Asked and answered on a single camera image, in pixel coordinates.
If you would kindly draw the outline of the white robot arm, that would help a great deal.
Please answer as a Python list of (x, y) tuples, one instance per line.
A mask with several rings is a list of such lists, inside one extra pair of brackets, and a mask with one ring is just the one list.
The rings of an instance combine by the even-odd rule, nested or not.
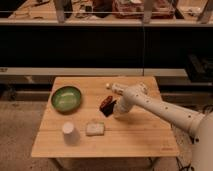
[(205, 115), (152, 98), (143, 83), (132, 86), (113, 83), (111, 90), (121, 95), (114, 107), (117, 115), (138, 106), (173, 124), (194, 139), (189, 171), (213, 171), (213, 112)]

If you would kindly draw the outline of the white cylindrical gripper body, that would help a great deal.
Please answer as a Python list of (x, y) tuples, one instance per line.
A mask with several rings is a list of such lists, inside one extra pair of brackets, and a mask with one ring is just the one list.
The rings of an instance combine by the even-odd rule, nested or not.
[(113, 116), (118, 119), (124, 116), (127, 112), (128, 109), (125, 102), (122, 99), (118, 100), (113, 108)]

